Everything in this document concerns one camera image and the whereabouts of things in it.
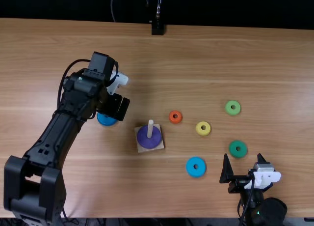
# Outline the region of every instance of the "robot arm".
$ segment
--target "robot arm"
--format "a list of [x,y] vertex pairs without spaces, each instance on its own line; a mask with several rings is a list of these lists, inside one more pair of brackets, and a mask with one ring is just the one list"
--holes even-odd
[[282,226],[287,213],[287,206],[276,198],[264,199],[263,193],[280,180],[281,174],[275,171],[273,165],[267,162],[261,154],[247,175],[234,175],[228,155],[224,155],[223,168],[219,183],[229,183],[228,192],[240,193],[240,206],[243,213],[239,226]]
[[[66,198],[62,168],[82,125],[96,112],[124,119],[130,100],[107,91],[116,78],[110,80],[114,65],[117,74],[114,59],[94,52],[87,69],[61,81],[62,98],[39,140],[22,158],[10,156],[6,162],[4,207],[27,224],[49,226],[60,220]],[[26,179],[34,174],[40,183]]]

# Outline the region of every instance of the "cable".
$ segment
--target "cable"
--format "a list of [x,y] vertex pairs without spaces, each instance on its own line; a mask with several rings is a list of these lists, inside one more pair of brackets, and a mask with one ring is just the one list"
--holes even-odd
[[66,222],[64,222],[64,223],[73,223],[75,225],[79,225],[79,221],[77,220],[77,218],[73,218],[73,219],[69,220],[69,218],[65,214],[64,208],[62,209],[62,213],[63,213],[63,216],[64,216],[64,218],[66,220]]
[[244,220],[245,213],[246,213],[247,208],[249,207],[249,203],[251,202],[251,199],[252,199],[252,194],[253,194],[253,191],[254,191],[254,183],[255,183],[255,179],[252,178],[252,186],[251,186],[250,195],[249,195],[249,198],[248,198],[248,200],[247,200],[247,202],[246,202],[246,205],[245,205],[245,207],[244,207],[244,210],[243,210],[243,212],[242,212],[242,216],[241,216],[241,218],[240,218],[240,223],[239,223],[238,226],[242,226],[242,225],[243,225],[243,220]]
[[98,221],[99,225],[101,226],[101,225],[102,225],[102,223],[100,223],[100,220],[99,220],[98,218],[96,218],[96,220]]
[[62,78],[61,78],[60,85],[59,85],[59,90],[58,90],[57,109],[59,108],[59,105],[60,105],[63,81],[64,81],[65,77],[67,76],[67,73],[69,72],[69,70],[71,69],[71,67],[72,67],[73,65],[75,65],[76,63],[78,63],[78,62],[90,62],[90,60],[87,60],[87,59],[78,59],[78,60],[75,60],[75,61],[73,61],[73,62],[68,66],[68,68],[64,71],[63,76],[62,76]]
[[189,223],[191,226],[194,226],[194,224],[192,223],[192,221],[191,221],[189,218],[187,218],[187,221],[188,221],[188,223]]
[[89,117],[88,119],[93,119],[93,118],[95,118],[95,115],[96,115],[96,110],[93,112],[92,116]]
[[116,19],[114,18],[114,15],[113,15],[113,0],[110,0],[110,11],[111,11],[111,15],[112,15],[112,19],[113,19],[113,22],[116,22]]
[[115,76],[109,81],[107,87],[109,87],[110,85],[112,85],[113,82],[116,80],[117,76],[119,76],[119,75],[118,75],[119,63],[118,63],[117,61],[115,61],[115,62],[114,62],[114,65],[115,65],[115,67],[116,67],[116,74],[115,74]]

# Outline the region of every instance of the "table surface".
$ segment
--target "table surface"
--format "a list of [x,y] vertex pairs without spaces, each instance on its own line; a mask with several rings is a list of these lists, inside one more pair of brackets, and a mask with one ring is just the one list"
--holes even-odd
[[[130,82],[125,120],[103,127],[89,120],[63,168],[70,217],[236,217],[239,195],[219,184],[229,143],[248,145],[246,174],[261,153],[282,180],[265,193],[288,206],[288,217],[314,217],[314,31],[0,19],[0,180],[10,155],[22,157],[56,108],[66,67],[98,51],[119,62]],[[87,66],[81,63],[72,71]],[[229,116],[224,105],[240,102]],[[179,110],[180,124],[168,114]],[[165,149],[138,154],[134,127],[162,128]],[[199,121],[211,124],[199,136]],[[204,177],[185,171],[206,161]],[[0,186],[0,202],[3,186]],[[0,217],[12,213],[0,208]]]

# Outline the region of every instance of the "black cable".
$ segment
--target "black cable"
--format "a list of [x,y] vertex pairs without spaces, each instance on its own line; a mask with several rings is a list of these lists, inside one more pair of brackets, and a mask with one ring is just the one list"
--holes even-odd
[[237,204],[237,214],[239,215],[239,220],[240,220],[240,218],[241,218],[241,216],[240,216],[240,207],[241,207],[241,203],[242,203],[242,201],[241,201],[241,199],[239,200],[239,203]]
[[187,218],[187,221],[188,221],[188,223],[189,223],[191,226],[194,226],[194,224],[192,223],[192,221],[191,221],[189,218]]
[[250,204],[251,199],[252,199],[252,194],[253,194],[253,191],[254,191],[254,183],[255,183],[255,179],[252,178],[252,186],[251,186],[250,195],[249,195],[249,198],[248,198],[248,200],[247,200],[247,202],[246,202],[246,205],[245,205],[245,207],[244,207],[244,210],[243,210],[243,212],[242,212],[242,216],[241,216],[241,218],[240,218],[240,223],[239,223],[238,226],[242,226],[242,225],[243,225],[243,220],[244,220],[245,213],[246,213],[247,208],[249,207],[249,204]]
[[66,220],[66,222],[64,222],[64,223],[73,223],[75,225],[79,225],[79,221],[77,220],[77,218],[73,218],[73,219],[69,220],[69,218],[65,214],[64,208],[62,209],[62,213],[63,213],[63,216],[64,216],[64,218]]
[[59,90],[58,90],[57,109],[58,109],[58,107],[59,107],[59,105],[60,105],[63,81],[64,81],[65,77],[67,76],[67,73],[69,72],[69,70],[71,69],[71,67],[72,67],[73,65],[75,65],[76,63],[78,63],[78,62],[90,62],[90,60],[87,60],[87,59],[78,59],[78,60],[75,60],[75,61],[73,61],[73,62],[68,66],[68,68],[64,71],[63,76],[62,76],[62,78],[61,78],[60,85],[59,85]]
[[99,220],[98,218],[96,218],[96,220],[98,221],[99,225],[101,226],[101,225],[102,225],[102,223],[100,223],[100,220]]
[[241,219],[241,216],[240,216],[240,207],[241,207],[241,205],[242,205],[242,201],[241,201],[241,199],[239,200],[239,203],[238,203],[238,205],[237,205],[237,214],[239,215],[239,218],[238,218],[238,220],[240,221],[240,219]]
[[113,15],[113,0],[110,0],[110,11],[111,11],[113,22],[116,22],[116,19],[114,18],[114,15]]
[[119,76],[119,75],[118,75],[119,63],[118,63],[117,61],[115,61],[115,62],[114,62],[114,65],[115,65],[115,67],[116,67],[116,74],[115,74],[115,76],[109,81],[109,84],[107,85],[107,87],[109,87],[110,85],[112,85],[113,82],[116,80],[117,76]]
[[93,118],[95,118],[95,115],[96,115],[96,110],[93,112],[92,116],[89,117],[88,119],[93,119]]

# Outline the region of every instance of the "dark green ring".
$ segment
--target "dark green ring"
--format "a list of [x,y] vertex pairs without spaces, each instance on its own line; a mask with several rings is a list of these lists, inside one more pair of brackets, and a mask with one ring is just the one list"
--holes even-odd
[[247,146],[242,141],[233,141],[229,145],[230,154],[236,158],[242,158],[247,154]]

